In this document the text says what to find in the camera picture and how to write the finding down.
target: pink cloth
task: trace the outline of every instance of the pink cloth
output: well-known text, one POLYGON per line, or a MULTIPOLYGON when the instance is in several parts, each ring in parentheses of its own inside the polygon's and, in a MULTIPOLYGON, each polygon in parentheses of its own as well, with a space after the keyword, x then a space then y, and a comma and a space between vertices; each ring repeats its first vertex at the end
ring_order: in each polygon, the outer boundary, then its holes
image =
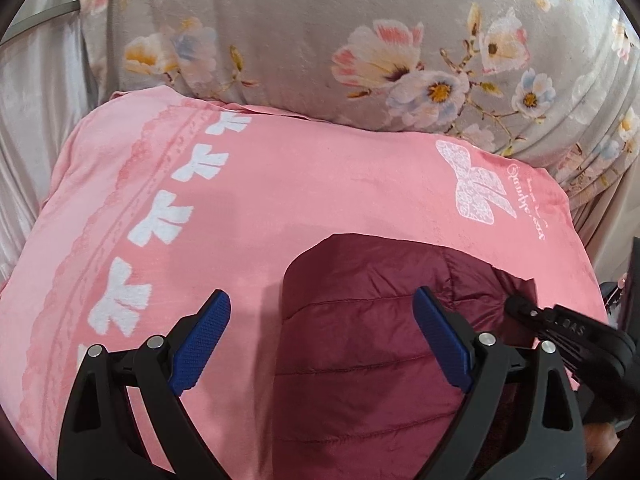
POLYGON ((0 298, 0 403, 49 471, 87 346, 135 348, 222 288, 231 322, 183 401, 234 480, 269 479, 280 283, 332 233, 465 251, 535 278, 540 305, 606 320, 567 198, 545 171, 462 140, 286 115, 159 87, 98 108, 67 141, 0 298))

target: blue gripper pad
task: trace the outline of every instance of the blue gripper pad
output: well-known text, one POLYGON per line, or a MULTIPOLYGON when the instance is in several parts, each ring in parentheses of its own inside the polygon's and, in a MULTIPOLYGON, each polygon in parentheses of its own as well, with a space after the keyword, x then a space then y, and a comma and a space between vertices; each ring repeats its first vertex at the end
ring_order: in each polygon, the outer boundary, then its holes
POLYGON ((231 300, 220 291, 209 299, 189 335, 174 353, 169 386, 177 397, 193 388, 231 318, 231 300))
POLYGON ((414 317, 449 384, 468 394, 473 386, 469 352, 440 307, 421 288, 414 294, 414 317))

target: human hand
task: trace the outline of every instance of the human hand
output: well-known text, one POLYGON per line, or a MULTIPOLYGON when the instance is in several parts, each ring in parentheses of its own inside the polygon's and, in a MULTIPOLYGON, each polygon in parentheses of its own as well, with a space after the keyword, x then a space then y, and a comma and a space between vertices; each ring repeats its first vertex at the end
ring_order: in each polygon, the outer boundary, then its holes
POLYGON ((586 424, 584 443, 587 450, 587 473, 591 476, 607 459, 619 442, 611 424, 586 424))

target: quilted fabric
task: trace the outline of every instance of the quilted fabric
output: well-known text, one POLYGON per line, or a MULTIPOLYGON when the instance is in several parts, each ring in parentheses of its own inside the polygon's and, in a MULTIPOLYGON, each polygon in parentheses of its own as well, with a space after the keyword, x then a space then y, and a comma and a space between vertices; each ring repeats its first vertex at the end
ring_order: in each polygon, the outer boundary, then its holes
POLYGON ((421 285, 476 331, 530 346, 503 317, 505 299, 535 299, 532 280, 454 249, 334 235, 284 278, 274 382, 276 480, 412 480, 462 401, 412 314, 421 285))

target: floral fabric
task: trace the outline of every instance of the floral fabric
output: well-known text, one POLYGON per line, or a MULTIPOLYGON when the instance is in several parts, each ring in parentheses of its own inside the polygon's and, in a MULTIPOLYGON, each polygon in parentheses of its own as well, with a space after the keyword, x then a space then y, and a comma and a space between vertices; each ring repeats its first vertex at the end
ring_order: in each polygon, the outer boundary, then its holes
POLYGON ((640 150, 640 42, 615 0, 82 0, 102 100, 169 84, 547 168, 572 208, 640 150))

